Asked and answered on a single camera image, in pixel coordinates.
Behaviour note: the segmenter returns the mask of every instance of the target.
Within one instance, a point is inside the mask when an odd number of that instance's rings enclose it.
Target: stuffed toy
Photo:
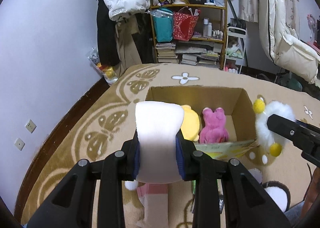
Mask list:
[[[199,129],[200,129],[200,120],[198,114],[191,109],[189,105],[181,106],[184,110],[184,118],[181,126],[181,131],[183,137],[186,140],[198,141],[199,140]]]
[[[205,127],[200,132],[200,143],[219,143],[229,139],[229,133],[224,127],[226,116],[219,107],[213,112],[210,108],[202,110]]]
[[[266,105],[263,98],[259,98],[253,103],[253,110],[256,113],[255,125],[259,145],[263,146],[272,156],[279,156],[287,139],[270,131],[267,120],[269,116],[276,114],[295,122],[296,118],[292,108],[278,101],[272,101]]]
[[[262,187],[283,213],[289,210],[291,195],[290,190],[286,185],[278,181],[268,181],[266,183],[262,183],[262,172],[260,170],[250,169],[248,171],[258,181],[258,183],[262,185]]]

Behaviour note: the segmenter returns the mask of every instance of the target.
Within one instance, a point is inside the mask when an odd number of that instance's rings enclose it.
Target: red bag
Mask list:
[[[173,14],[173,38],[181,41],[188,41],[193,35],[199,16],[189,15],[178,12]]]

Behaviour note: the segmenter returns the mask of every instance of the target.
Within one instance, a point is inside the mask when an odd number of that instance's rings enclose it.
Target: white chair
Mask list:
[[[298,40],[286,25],[285,0],[259,0],[259,33],[262,47],[274,64],[305,79],[316,81],[320,56]]]

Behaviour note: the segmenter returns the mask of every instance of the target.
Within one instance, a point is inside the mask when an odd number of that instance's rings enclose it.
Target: white flower pattern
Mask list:
[[[189,80],[199,80],[199,78],[196,76],[189,76],[189,73],[187,72],[183,72],[180,76],[172,76],[171,78],[180,80],[179,83],[181,85],[186,84]]]
[[[307,114],[307,115],[309,115],[310,117],[311,117],[311,119],[313,120],[313,118],[312,118],[312,112],[306,107],[306,106],[304,106],[304,109],[305,109],[305,113]]]

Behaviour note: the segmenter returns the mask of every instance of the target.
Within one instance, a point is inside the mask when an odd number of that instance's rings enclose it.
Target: yellow ball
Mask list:
[[[256,101],[254,101],[253,103],[253,111],[256,113],[256,114],[261,114],[264,109],[265,109],[266,105],[264,104],[264,102],[261,100],[261,99],[257,99]]]
[[[274,157],[278,157],[282,151],[282,146],[279,143],[274,143],[269,148],[270,154]]]

